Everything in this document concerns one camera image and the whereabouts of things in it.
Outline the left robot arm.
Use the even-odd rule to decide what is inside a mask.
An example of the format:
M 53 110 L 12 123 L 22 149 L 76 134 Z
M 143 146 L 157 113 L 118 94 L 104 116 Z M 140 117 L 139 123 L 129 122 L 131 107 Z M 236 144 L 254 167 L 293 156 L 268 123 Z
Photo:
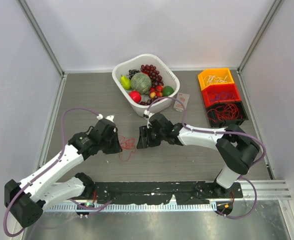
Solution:
M 8 181 L 4 186 L 6 212 L 22 228 L 27 228 L 53 205 L 71 198 L 92 198 L 95 183 L 83 172 L 63 183 L 57 183 L 57 180 L 99 151 L 106 155 L 122 151 L 112 115 L 99 117 L 89 133 L 76 133 L 60 153 L 30 176 L 19 182 Z

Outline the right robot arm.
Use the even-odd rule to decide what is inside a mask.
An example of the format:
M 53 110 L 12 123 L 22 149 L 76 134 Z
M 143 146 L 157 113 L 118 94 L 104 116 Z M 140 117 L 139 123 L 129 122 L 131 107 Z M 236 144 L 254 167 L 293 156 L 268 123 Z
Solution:
M 199 146 L 219 152 L 224 167 L 214 180 L 212 190 L 220 198 L 228 195 L 233 183 L 248 173 L 260 152 L 256 141 L 235 124 L 213 129 L 181 122 L 173 124 L 159 112 L 144 117 L 147 125 L 139 128 L 137 149 L 157 147 L 165 141 L 170 145 Z

